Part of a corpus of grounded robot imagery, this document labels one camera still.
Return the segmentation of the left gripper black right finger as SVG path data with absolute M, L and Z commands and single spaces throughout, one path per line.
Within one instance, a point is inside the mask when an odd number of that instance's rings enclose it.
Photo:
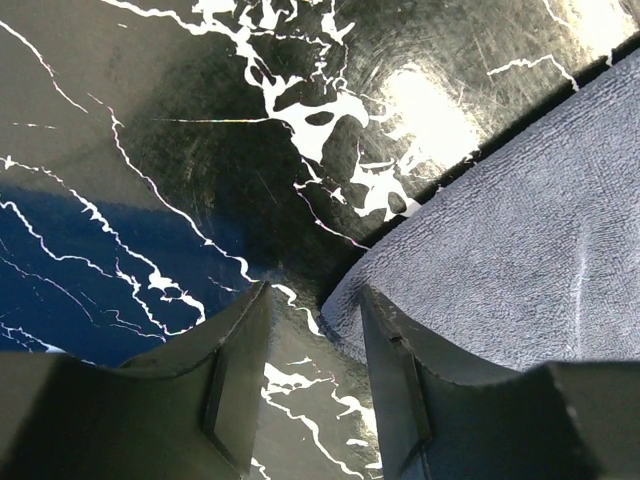
M 637 362 L 547 362 L 517 372 L 360 295 L 388 479 L 635 479 Z

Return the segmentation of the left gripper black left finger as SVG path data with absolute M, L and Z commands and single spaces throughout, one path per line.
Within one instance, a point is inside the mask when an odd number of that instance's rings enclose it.
M 1 357 L 5 479 L 244 479 L 272 296 L 229 307 L 117 368 L 63 353 Z

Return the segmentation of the dark grey-blue towel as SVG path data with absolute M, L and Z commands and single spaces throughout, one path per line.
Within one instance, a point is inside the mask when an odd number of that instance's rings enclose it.
M 367 366 L 360 295 L 496 365 L 639 365 L 639 56 L 437 193 L 343 277 L 320 325 Z

